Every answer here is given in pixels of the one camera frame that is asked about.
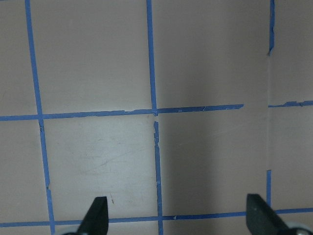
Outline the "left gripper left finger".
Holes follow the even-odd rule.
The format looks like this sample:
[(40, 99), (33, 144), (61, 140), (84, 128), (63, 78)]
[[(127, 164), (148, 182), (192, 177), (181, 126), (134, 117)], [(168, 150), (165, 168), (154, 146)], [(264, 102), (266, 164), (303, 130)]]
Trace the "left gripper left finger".
[(82, 220), (78, 235), (106, 235), (109, 229), (107, 198), (96, 197)]

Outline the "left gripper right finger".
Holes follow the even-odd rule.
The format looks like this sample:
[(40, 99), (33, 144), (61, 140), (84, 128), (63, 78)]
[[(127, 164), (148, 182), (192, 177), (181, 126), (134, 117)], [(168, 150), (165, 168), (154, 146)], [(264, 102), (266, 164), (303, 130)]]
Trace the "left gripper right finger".
[(258, 194), (246, 197), (246, 226), (252, 235), (292, 235), (286, 223)]

